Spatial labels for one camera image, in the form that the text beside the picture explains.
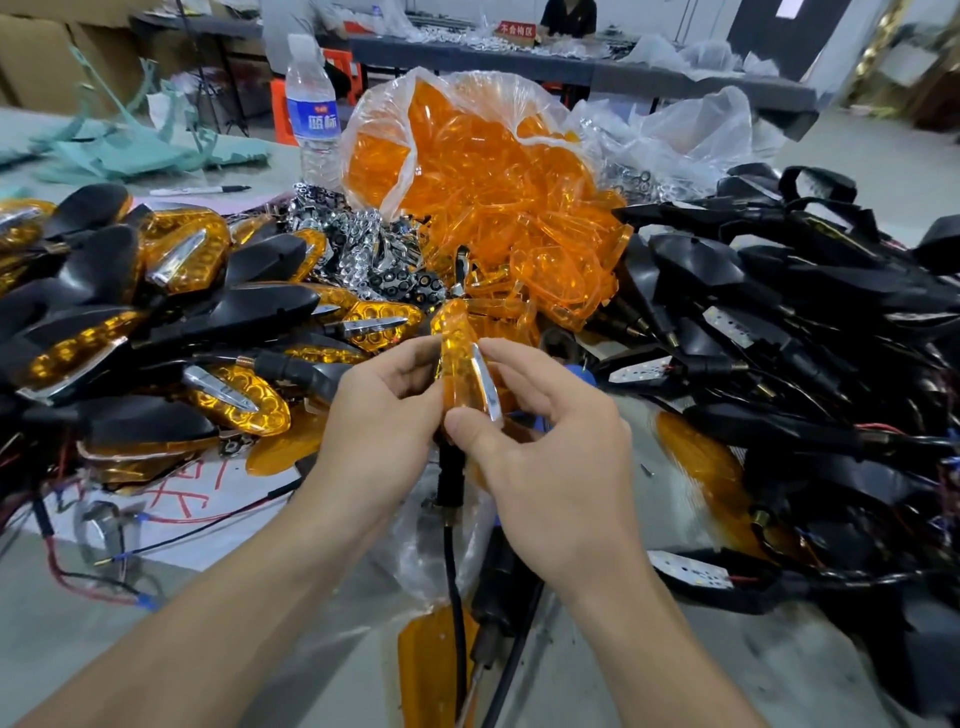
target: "water bottle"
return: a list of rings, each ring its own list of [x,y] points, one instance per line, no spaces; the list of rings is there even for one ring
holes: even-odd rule
[[[337,95],[324,71],[320,46],[312,36],[290,34],[286,93],[290,124],[300,145],[300,178],[340,189],[340,117]]]

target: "door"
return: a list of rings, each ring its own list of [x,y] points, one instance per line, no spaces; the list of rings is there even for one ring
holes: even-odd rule
[[[742,0],[727,40],[743,57],[773,59],[799,81],[827,45],[851,0]]]

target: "workbench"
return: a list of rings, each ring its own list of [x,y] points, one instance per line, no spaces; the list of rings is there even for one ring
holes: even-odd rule
[[[227,70],[229,63],[222,38],[256,38],[263,32],[263,27],[255,20],[200,15],[191,16],[189,23],[195,33],[216,38],[221,61]],[[131,25],[142,36],[163,29],[183,29],[182,18],[148,12],[131,16]],[[660,99],[698,99],[735,85],[746,93],[751,107],[760,117],[794,140],[803,138],[819,116],[815,89],[767,76],[736,74],[695,81],[682,72],[647,63],[587,61],[522,51],[479,51],[458,43],[413,43],[384,36],[351,35],[349,41],[324,36],[321,45],[347,47],[356,62],[395,74],[418,66],[437,73],[502,71],[541,83],[588,86],[596,92],[652,100],[651,110],[656,110]]]
[[[0,109],[0,128],[8,144],[25,142],[30,135],[62,123],[58,117]],[[298,150],[276,145],[273,153],[267,168],[156,176],[130,189],[134,195],[143,195],[157,186],[248,184],[252,189],[241,194],[251,199],[280,192],[297,178]],[[32,169],[27,165],[2,175],[0,185],[26,184],[32,196],[52,201],[73,190],[69,185],[34,182]],[[617,403],[634,433],[635,501],[644,544],[674,548],[713,543],[698,516],[704,507],[699,491],[651,435],[653,405],[626,398],[618,398]],[[641,462],[652,475],[645,474]],[[58,551],[65,568],[81,566],[72,543],[60,541]],[[145,571],[167,596],[196,575],[156,561],[147,561]],[[46,569],[42,541],[32,533],[14,531],[0,537],[0,585],[0,725],[4,726],[146,616],[143,610],[102,604],[61,590]],[[401,728],[396,636],[417,608],[391,576],[368,559],[362,560],[241,725]],[[788,605],[763,617],[685,604],[681,608],[706,649],[775,728],[946,726],[906,716],[893,706],[879,693],[869,665],[853,645],[809,605]],[[644,628],[638,621],[636,629]],[[488,681],[490,691],[494,682]],[[482,705],[485,700],[489,695],[481,696]],[[549,591],[500,725],[618,725],[592,653]]]

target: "pile of orange lenses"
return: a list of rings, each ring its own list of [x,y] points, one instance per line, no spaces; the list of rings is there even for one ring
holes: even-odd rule
[[[577,137],[551,132],[533,105],[516,135],[491,120],[490,109],[508,103],[498,98],[504,85],[495,76],[444,81],[459,106],[417,78],[406,119],[391,119],[404,112],[389,96],[373,96],[355,118],[344,186],[363,204],[384,203],[412,150],[383,130],[391,120],[394,129],[405,123],[417,164],[399,210],[430,217],[421,241],[427,266],[452,285],[457,251],[467,246],[468,296],[530,301],[579,330],[616,292],[612,269],[633,231],[611,210],[625,202],[597,190]],[[371,107],[380,100],[382,108]]]

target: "finger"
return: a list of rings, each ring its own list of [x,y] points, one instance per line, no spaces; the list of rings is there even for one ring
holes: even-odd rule
[[[506,364],[540,390],[559,416],[593,388],[539,349],[507,339],[480,339],[480,349],[490,360]]]
[[[418,435],[430,439],[444,419],[444,383],[438,379],[423,394],[408,397],[402,404],[408,418],[404,422]]]
[[[404,341],[360,366],[367,368],[367,374],[383,379],[397,397],[403,397],[409,392],[423,390],[426,383],[423,381],[422,369],[427,368],[429,371],[436,365],[439,357],[440,336],[419,336]]]
[[[488,478],[504,454],[520,447],[477,409],[454,407],[446,413],[444,428],[454,445],[476,460]]]
[[[507,389],[514,393],[520,409],[527,414],[542,415],[548,420],[553,419],[553,405],[550,404],[550,398],[537,389],[530,379],[506,364],[491,362],[491,368],[500,373]]]

